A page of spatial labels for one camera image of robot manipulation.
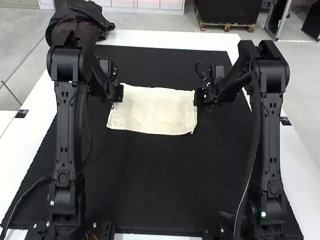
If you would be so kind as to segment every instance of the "towel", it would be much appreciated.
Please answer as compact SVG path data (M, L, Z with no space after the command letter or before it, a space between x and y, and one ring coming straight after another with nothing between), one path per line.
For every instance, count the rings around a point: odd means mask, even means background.
M115 102L106 126L145 134L183 135L197 125L195 91L123 84L123 102Z

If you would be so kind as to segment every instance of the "floor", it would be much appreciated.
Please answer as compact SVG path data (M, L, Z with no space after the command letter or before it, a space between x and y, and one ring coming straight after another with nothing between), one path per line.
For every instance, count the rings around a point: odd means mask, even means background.
M0 110L18 110L46 69L49 47L44 32L52 10L0 8ZM105 12L117 29L199 32L192 4L187 1L184 16ZM261 13L254 33L232 28L242 39L258 44L270 39L264 31L267 14ZM286 20L281 40L308 40L300 30L299 17L291 14ZM221 32L216 27L207 32ZM291 78L286 89L283 109L300 139L320 170L320 43L277 42L290 65Z

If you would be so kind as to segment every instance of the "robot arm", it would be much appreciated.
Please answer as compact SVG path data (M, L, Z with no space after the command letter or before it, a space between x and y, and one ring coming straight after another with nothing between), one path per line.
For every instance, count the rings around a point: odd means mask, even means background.
M87 95L111 104L123 99L123 86L115 83L115 64L95 56L99 28L72 30L69 23L59 26L47 55L57 102L56 162L47 198L56 239L82 239L86 230L81 141Z
M282 234L286 216L287 198L280 172L280 113L290 69L271 40L261 41L258 47L250 40L241 40L238 50L239 58L227 75L217 77L218 66L214 66L207 87L198 88L195 96L198 106L229 103L244 87L255 118L244 193L236 216L220 214L220 239L273 239Z

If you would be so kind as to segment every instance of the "black mat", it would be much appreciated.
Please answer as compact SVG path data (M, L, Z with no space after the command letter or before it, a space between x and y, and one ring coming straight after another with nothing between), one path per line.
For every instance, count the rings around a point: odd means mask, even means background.
M226 52L98 46L118 65L118 79L135 86L193 90L202 82L198 60L231 67ZM232 104L200 110L194 133L149 135L106 128L108 105L88 102L93 151L85 165L86 219L111 220L119 233L201 236L218 211L235 214L241 199L251 136L243 94ZM56 120L49 128L8 212L36 180L53 171ZM48 186L36 190L12 228L47 219ZM8 213L2 221L7 222ZM286 228L300 234L289 206Z

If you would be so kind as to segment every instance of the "table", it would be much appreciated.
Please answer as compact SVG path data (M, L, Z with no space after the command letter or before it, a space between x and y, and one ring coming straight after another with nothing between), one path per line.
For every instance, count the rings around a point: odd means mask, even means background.
M227 51L238 58L237 34L116 30L99 44L160 49ZM25 118L14 118L0 138L0 218L11 204L56 115L54 84L47 71L22 105ZM287 198L306 240L318 239L320 172L292 126L280 125L281 174ZM9 230L6 240L23 240L26 230ZM115 239L195 239L193 237L116 234Z

